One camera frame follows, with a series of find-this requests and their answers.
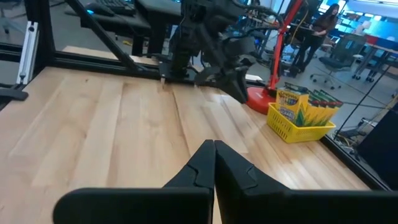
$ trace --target black metal frame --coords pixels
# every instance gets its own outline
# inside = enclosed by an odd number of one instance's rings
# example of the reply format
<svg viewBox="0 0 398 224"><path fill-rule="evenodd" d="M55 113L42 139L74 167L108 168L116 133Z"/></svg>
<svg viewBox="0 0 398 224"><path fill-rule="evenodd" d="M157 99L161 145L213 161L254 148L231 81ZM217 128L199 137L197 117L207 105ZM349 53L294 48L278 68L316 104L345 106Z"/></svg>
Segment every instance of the black metal frame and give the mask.
<svg viewBox="0 0 398 224"><path fill-rule="evenodd" d="M35 78L45 67L60 67L74 70L85 70L89 72L110 73L129 77L151 78L160 80L159 67L155 65L135 64L129 55L113 42L103 28L84 10L77 0L66 0L71 8L85 21L94 33L104 42L119 60L94 57L89 55L73 54L56 51L52 24L50 17L49 0L24 1L28 21L39 23L39 44L37 49L33 78ZM22 46L12 44L0 44L0 60L19 62L21 59ZM193 85L193 80L170 78L171 82L179 82ZM261 82L247 80L248 86L264 86ZM24 85L14 85L12 89L22 90ZM6 107L9 101L0 101L0 111ZM375 179L369 172L364 170L357 161L342 148L337 146L332 139L325 136L321 142L339 157L359 178L361 178L372 189L389 190L382 182Z"/></svg>

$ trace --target person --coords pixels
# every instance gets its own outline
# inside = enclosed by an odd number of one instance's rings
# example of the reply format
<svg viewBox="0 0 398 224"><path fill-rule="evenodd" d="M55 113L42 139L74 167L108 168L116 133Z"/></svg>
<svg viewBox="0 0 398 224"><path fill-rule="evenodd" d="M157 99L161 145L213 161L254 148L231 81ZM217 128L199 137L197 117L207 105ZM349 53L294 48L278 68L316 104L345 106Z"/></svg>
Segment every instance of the person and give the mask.
<svg viewBox="0 0 398 224"><path fill-rule="evenodd" d="M340 6L338 4L332 4L324 14L322 14L312 25L310 25L310 29L314 30L314 32L305 37L301 44L300 50L296 55L298 58L295 59L295 61L297 61L296 67L300 70L300 72L304 72L305 67L307 67L307 65L311 62L313 55L322 45L329 31L335 28L338 20L337 14L339 8ZM305 53L308 48L310 48L310 51L305 59Z"/></svg>

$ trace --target red lamp base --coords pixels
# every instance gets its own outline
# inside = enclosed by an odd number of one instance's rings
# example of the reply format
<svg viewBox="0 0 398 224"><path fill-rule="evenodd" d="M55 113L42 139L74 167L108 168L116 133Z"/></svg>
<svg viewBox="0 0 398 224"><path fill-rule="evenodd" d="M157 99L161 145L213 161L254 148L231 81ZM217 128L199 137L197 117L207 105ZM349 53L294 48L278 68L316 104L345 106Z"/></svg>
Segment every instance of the red lamp base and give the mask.
<svg viewBox="0 0 398 224"><path fill-rule="evenodd" d="M272 90L267 90L266 88L259 87L249 87L248 88L248 101L246 104L253 110L267 114L268 113L268 103L275 103L276 99L270 96Z"/></svg>

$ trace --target office chair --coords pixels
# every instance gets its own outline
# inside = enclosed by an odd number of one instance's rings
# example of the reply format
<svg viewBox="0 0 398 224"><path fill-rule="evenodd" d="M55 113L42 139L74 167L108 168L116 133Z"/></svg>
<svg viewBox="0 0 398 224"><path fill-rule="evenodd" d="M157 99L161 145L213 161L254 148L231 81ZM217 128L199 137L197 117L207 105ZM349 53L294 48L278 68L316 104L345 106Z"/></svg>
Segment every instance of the office chair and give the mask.
<svg viewBox="0 0 398 224"><path fill-rule="evenodd" d="M351 71L354 62L363 56L359 54L366 43L366 37L356 34L346 34L331 51L330 57L320 57L319 61L330 71L328 74L312 74L310 78L317 82L315 77L324 77L324 83L331 83L331 90L335 89L334 73Z"/></svg>
<svg viewBox="0 0 398 224"><path fill-rule="evenodd" d="M21 3L22 0L0 0L0 24L2 25L6 34L10 33L9 28L24 33L23 28L18 23L7 18L4 13L4 10L12 10L13 8L21 5Z"/></svg>

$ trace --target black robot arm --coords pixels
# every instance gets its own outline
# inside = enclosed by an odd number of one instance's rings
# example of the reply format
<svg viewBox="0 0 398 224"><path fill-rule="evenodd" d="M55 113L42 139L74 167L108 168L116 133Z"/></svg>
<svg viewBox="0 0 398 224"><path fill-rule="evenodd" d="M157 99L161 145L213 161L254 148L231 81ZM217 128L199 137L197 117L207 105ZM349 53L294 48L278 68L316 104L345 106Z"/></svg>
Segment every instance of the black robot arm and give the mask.
<svg viewBox="0 0 398 224"><path fill-rule="evenodd" d="M210 64L195 77L198 85L213 80L215 86L240 103L248 100L246 72L256 61L250 55L256 50L249 35L225 37L227 28L246 15L247 10L258 10L276 15L263 6L245 6L236 0L183 0L181 24L170 41L172 73L186 73L190 57L203 53ZM277 16L279 25L282 19ZM263 29L277 29L275 26Z"/></svg>

